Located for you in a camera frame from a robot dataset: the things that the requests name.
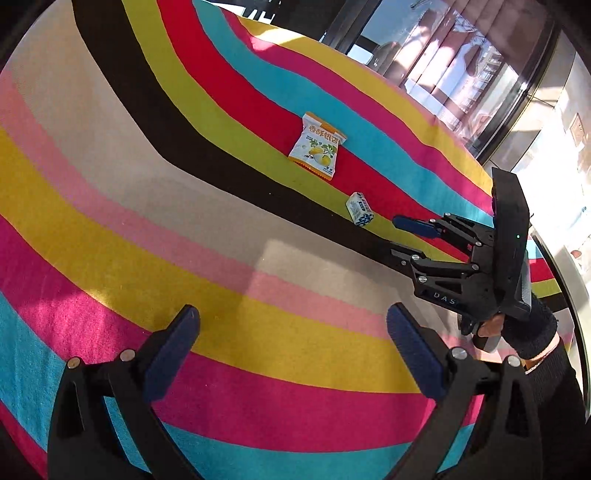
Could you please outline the right forearm black sleeve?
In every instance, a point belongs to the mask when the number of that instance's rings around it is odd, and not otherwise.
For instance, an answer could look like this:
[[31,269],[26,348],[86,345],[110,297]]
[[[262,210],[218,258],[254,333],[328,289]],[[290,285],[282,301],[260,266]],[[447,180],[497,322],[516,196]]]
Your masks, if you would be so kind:
[[543,477],[581,479],[590,459],[590,422],[585,417],[576,373],[556,329],[519,333],[493,319],[479,330],[482,337],[501,335],[525,366],[541,429]]

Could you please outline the right hand black glove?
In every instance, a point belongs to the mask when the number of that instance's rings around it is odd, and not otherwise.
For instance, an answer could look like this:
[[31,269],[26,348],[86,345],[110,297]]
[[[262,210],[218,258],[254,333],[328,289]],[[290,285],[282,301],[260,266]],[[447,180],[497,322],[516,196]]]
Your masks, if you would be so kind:
[[557,334],[557,320],[552,311],[532,295],[527,320],[516,320],[506,314],[496,314],[479,328],[481,338],[501,336],[523,360],[539,357]]

